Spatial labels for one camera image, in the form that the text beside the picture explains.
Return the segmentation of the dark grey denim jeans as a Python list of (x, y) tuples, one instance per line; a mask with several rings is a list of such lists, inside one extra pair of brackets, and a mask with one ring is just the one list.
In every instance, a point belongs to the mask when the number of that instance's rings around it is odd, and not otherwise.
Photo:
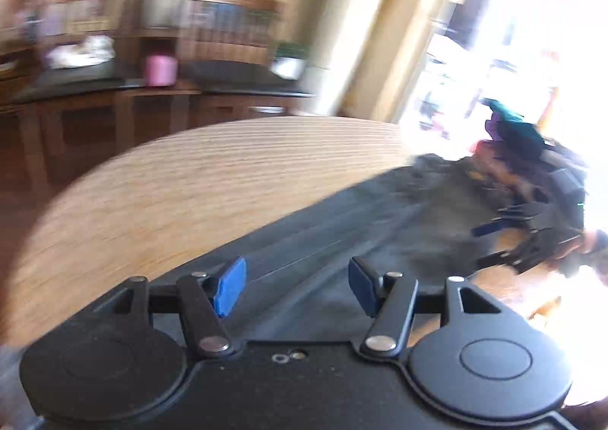
[(355, 340), (371, 320), (347, 283), (359, 256), (379, 273), (410, 273), (424, 287), (474, 275), (495, 237), (491, 221), (510, 195), (481, 177), (469, 158), (417, 157), (315, 205), (199, 256), (156, 280), (216, 272), (242, 257), (247, 283), (225, 325), (238, 340)]

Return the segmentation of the mauve folded garments stack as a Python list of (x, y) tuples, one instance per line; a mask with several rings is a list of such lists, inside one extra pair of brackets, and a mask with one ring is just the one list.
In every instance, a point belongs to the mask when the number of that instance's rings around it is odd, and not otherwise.
[(511, 190), (515, 202), (584, 205), (585, 171), (576, 167), (559, 147), (547, 142), (540, 160), (524, 160), (489, 136), (477, 143), (473, 160), (492, 180)]

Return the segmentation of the teal folded garment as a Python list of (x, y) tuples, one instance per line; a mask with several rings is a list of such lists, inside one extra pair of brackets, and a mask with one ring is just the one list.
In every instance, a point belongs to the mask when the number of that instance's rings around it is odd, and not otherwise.
[(502, 142), (524, 160), (540, 160), (545, 142), (536, 125), (524, 121), (496, 99), (484, 98), (481, 103), (492, 111), (484, 127), (494, 141)]

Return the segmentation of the patterned beige tablecloth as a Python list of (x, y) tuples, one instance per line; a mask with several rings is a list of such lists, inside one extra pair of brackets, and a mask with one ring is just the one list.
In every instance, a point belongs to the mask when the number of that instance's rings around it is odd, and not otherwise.
[(274, 117), (196, 128), (95, 168), (45, 208), (6, 282), (1, 337), (30, 345), (131, 276), (165, 273), (413, 163), (398, 125)]

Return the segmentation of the pink container on shelf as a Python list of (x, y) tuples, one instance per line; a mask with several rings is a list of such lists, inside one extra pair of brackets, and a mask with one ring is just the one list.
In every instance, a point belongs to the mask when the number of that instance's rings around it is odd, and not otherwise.
[(174, 85), (178, 75), (178, 61), (172, 55), (152, 54), (145, 59), (144, 78), (147, 86)]

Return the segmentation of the right wooden chair black seat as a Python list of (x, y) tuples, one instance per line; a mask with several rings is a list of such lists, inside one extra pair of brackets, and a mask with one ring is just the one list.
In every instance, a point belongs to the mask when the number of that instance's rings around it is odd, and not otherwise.
[(166, 96), (169, 131), (191, 125), (265, 116), (296, 115), (314, 96), (299, 80), (283, 79), (270, 66), (278, 43), (279, 0), (180, 0), (173, 32), (178, 75), (174, 85), (123, 90), (116, 95), (116, 148), (135, 146), (135, 101)]

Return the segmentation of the wooden chair black seat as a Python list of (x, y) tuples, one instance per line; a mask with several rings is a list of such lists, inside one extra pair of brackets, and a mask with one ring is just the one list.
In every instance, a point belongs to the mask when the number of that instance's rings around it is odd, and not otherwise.
[[(142, 86), (139, 72), (143, 0), (43, 0), (39, 66), (1, 104), (20, 121), (27, 174), (34, 195), (51, 193), (45, 153), (63, 151), (61, 113), (72, 96)], [(58, 67), (57, 54), (105, 41), (113, 57), (95, 65)]]
[(299, 80), (283, 79), (270, 66), (278, 43), (279, 0), (180, 0), (173, 32), (178, 75), (174, 85), (123, 90), (116, 95), (116, 148), (135, 146), (135, 101), (166, 96), (169, 131), (191, 125), (265, 116), (296, 115), (314, 96)]

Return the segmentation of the potted green plant white pot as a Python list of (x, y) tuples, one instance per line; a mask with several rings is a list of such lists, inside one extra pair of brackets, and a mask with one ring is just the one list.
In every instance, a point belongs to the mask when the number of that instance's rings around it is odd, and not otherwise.
[(307, 58), (306, 45), (281, 41), (276, 47), (270, 70), (283, 79), (298, 80), (304, 72)]

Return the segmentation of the white cloth on chair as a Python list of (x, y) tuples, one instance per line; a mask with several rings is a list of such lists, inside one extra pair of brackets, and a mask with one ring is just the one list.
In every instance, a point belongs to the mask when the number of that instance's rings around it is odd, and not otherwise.
[(46, 56), (48, 67), (54, 70), (98, 66), (116, 56), (113, 39), (106, 35), (85, 37), (77, 44), (59, 45)]

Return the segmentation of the left wooden chair black seat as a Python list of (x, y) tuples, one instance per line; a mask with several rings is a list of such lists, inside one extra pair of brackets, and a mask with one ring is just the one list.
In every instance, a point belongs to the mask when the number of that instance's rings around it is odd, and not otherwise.
[[(142, 86), (139, 72), (143, 0), (43, 0), (39, 66), (1, 104), (20, 121), (27, 174), (34, 195), (51, 193), (45, 153), (63, 151), (61, 113), (72, 96)], [(57, 54), (105, 41), (113, 57), (95, 65), (58, 67)]]

